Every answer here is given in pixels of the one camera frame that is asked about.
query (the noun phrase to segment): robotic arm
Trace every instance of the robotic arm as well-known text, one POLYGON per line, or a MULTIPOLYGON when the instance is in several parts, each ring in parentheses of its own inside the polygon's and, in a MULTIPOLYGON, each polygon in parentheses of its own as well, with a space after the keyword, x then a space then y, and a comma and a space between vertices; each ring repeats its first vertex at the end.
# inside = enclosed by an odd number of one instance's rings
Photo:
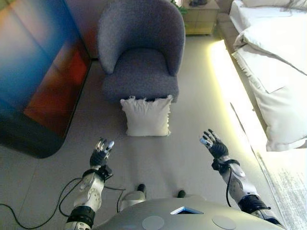
POLYGON ((95 213, 101 207, 105 181, 113 175, 106 164, 113 146, 113 141, 108 143, 103 138, 97 143, 90 159, 91 169, 83 174, 80 194, 74 202, 74 210, 67 219, 65 230, 92 229, 95 213))
POLYGON ((227 183, 227 191, 243 212, 249 213, 285 229, 275 217, 270 207, 267 207, 255 188, 247 179, 240 163, 228 156, 228 148, 218 135, 211 129, 204 132, 200 142, 214 157, 212 168, 219 171, 227 183))

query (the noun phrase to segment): glowing light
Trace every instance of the glowing light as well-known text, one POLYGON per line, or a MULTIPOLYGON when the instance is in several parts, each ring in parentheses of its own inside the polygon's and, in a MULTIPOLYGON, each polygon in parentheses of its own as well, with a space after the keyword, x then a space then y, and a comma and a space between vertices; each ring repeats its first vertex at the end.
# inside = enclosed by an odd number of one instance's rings
POLYGON ((253 150, 266 151, 266 135, 226 50, 224 40, 213 43, 209 52, 222 95, 234 107, 253 150))

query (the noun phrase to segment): armchair backrest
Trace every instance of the armchair backrest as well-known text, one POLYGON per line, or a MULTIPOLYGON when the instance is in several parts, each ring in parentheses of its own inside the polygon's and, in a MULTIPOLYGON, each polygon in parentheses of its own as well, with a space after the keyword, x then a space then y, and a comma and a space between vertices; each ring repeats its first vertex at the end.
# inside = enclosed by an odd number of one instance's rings
POLYGON ((113 0, 98 25, 98 52, 107 74, 126 50, 152 48, 165 57, 170 75, 176 76, 185 43, 179 10, 166 0, 113 0))

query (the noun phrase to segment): gray armchair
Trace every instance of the gray armchair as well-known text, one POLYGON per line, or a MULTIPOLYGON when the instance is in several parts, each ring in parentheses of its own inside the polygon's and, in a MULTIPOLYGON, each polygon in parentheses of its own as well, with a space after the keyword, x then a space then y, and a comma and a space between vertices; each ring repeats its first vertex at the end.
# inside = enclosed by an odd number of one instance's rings
POLYGON ((185 29, 182 16, 167 0, 113 0, 99 22, 99 60, 110 102, 131 95, 164 98, 179 90, 185 29))

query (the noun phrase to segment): black cabinet base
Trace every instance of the black cabinet base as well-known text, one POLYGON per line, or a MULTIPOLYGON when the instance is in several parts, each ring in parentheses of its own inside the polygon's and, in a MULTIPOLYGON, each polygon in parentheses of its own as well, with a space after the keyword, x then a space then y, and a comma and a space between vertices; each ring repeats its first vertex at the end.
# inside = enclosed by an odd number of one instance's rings
POLYGON ((64 140, 0 100, 1 145, 37 158, 45 158, 56 153, 64 140))

